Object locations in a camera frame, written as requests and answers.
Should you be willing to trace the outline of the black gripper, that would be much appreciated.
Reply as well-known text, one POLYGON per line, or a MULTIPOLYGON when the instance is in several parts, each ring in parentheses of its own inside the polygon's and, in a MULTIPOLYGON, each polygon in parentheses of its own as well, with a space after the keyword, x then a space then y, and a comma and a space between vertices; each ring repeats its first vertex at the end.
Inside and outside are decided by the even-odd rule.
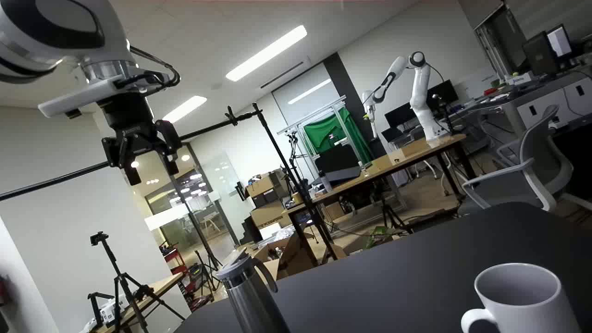
POLYGON ((122 93, 98 102, 113 137, 104 137, 104 152, 111 167, 120 167, 130 185, 141 183, 139 172, 132 167, 135 154, 143 150, 161 152, 169 176, 180 172, 176 150, 182 139, 169 121, 156 121, 146 98, 141 93, 122 93))

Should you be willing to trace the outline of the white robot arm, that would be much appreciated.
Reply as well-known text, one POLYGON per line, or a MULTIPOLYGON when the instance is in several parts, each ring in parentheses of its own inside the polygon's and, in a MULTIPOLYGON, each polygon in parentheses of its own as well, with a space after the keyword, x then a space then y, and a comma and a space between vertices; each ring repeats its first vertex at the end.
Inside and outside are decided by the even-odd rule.
POLYGON ((130 45, 109 0, 0 0, 0 78, 6 84, 32 84, 52 74, 65 59, 72 59, 85 85, 54 100, 39 111, 52 119, 80 115, 96 104, 115 132, 102 146, 111 167, 124 170, 137 185, 133 159, 157 152, 169 174, 178 172, 176 158, 182 139, 170 121, 156 121, 148 96, 180 84, 172 71, 143 69, 135 56, 157 61, 152 54, 130 45))

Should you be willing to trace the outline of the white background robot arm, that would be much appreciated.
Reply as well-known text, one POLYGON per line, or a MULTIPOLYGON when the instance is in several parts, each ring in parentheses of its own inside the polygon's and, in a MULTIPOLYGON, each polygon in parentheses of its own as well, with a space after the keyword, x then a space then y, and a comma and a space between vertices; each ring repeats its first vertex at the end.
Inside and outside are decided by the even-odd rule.
POLYGON ((365 119, 370 122, 372 135, 378 135, 376 106, 387 98, 391 85, 404 74, 405 69, 415 72, 409 106, 420 122, 426 141, 439 141, 448 133, 448 130, 435 121, 433 111, 428 106, 431 69, 420 50, 413 52, 411 56, 396 58, 387 69, 381 84, 363 98, 365 119))

